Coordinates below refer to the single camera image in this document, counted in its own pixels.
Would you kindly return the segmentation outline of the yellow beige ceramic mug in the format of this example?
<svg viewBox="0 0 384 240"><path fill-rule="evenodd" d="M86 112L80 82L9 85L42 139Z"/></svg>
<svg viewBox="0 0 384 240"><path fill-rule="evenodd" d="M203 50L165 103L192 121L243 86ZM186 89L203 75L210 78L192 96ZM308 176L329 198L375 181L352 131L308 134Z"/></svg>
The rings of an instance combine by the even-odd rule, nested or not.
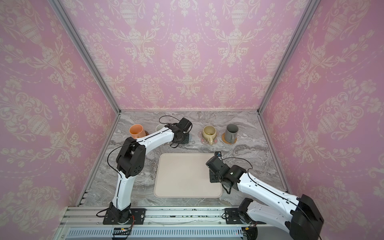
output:
<svg viewBox="0 0 384 240"><path fill-rule="evenodd" d="M205 126L202 132L202 136L203 139L212 146L217 137L217 130L213 126Z"/></svg>

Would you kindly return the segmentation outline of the woven rattan round coaster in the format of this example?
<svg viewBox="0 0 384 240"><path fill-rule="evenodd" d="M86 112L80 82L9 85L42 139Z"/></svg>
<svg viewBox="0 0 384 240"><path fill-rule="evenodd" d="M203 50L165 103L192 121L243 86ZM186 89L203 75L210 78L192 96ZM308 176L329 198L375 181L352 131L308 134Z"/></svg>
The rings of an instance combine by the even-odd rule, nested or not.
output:
<svg viewBox="0 0 384 240"><path fill-rule="evenodd" d="M237 138L234 138L233 140L231 140L230 142L228 142L226 140L226 134L222 134L222 141L227 144L227 145L234 145L236 142L237 142Z"/></svg>

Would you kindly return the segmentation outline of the orange ceramic mug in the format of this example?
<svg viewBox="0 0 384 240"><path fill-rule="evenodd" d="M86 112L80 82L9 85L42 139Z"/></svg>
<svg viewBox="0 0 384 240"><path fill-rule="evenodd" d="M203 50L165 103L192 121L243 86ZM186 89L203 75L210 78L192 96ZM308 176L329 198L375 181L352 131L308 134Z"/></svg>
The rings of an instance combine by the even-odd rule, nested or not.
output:
<svg viewBox="0 0 384 240"><path fill-rule="evenodd" d="M140 124L135 124L131 126L129 129L129 133L134 139L142 138L147 135L147 132L144 130L144 127Z"/></svg>

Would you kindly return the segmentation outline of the grey ceramic mug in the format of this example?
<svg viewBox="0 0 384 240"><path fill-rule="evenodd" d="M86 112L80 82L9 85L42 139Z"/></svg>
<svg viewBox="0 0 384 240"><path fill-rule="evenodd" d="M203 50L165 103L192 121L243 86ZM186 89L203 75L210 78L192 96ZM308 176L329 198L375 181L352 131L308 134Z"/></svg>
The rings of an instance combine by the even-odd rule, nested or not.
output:
<svg viewBox="0 0 384 240"><path fill-rule="evenodd" d="M225 141L228 144L234 144L237 140L237 135L238 135L239 127L235 124L229 124L226 127L226 132L225 132Z"/></svg>

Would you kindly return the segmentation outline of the white ceramic mug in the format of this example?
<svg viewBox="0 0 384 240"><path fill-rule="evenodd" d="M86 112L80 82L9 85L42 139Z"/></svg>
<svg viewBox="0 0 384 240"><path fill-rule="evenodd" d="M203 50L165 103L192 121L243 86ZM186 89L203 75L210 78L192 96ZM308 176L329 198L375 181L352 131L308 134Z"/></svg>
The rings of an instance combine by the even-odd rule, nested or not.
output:
<svg viewBox="0 0 384 240"><path fill-rule="evenodd" d="M165 127L165 124L158 124L157 126L156 126L156 132L158 132L158 131L160 131L162 128L164 128Z"/></svg>

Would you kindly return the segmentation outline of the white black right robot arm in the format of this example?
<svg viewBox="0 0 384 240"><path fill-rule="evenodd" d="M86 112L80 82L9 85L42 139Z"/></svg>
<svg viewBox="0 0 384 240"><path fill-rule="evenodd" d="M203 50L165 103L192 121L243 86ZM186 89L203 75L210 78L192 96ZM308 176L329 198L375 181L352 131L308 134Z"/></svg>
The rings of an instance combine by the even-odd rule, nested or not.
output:
<svg viewBox="0 0 384 240"><path fill-rule="evenodd" d="M320 240L324 218L313 199L279 191L239 166L210 167L210 175L226 192L237 190L250 195L227 220L240 219L252 225L262 222L289 233L294 240Z"/></svg>

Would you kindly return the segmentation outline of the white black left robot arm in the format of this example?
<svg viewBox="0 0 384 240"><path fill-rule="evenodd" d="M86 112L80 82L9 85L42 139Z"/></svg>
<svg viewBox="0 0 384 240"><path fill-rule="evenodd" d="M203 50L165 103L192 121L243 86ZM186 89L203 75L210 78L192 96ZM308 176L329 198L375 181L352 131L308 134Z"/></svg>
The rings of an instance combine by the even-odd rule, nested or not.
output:
<svg viewBox="0 0 384 240"><path fill-rule="evenodd" d="M111 220L113 224L121 225L130 224L134 220L131 210L133 186L137 175L144 168L146 154L166 143L176 144L176 146L187 144L189 139L189 132L174 126L163 127L142 138L127 138L117 156L118 182L115 195L107 209L105 221Z"/></svg>

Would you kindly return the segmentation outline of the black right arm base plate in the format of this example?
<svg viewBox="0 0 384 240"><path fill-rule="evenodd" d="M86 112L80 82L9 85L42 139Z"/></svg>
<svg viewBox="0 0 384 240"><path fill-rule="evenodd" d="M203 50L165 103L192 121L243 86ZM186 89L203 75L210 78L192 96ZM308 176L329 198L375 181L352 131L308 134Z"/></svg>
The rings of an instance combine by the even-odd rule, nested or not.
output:
<svg viewBox="0 0 384 240"><path fill-rule="evenodd" d="M249 224L251 222L245 211L236 208L225 208L222 218L227 225Z"/></svg>

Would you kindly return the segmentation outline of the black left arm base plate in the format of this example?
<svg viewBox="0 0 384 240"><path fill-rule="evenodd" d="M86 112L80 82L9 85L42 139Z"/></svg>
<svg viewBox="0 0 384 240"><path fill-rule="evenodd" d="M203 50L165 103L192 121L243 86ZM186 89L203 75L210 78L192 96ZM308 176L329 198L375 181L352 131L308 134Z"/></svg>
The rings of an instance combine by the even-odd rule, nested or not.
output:
<svg viewBox="0 0 384 240"><path fill-rule="evenodd" d="M145 208L131 208L130 215L125 221L118 220L118 218L112 214L111 210L107 210L103 220L103 225L131 225L132 223L134 223L134 226L143 225L146 217L146 210L147 209Z"/></svg>

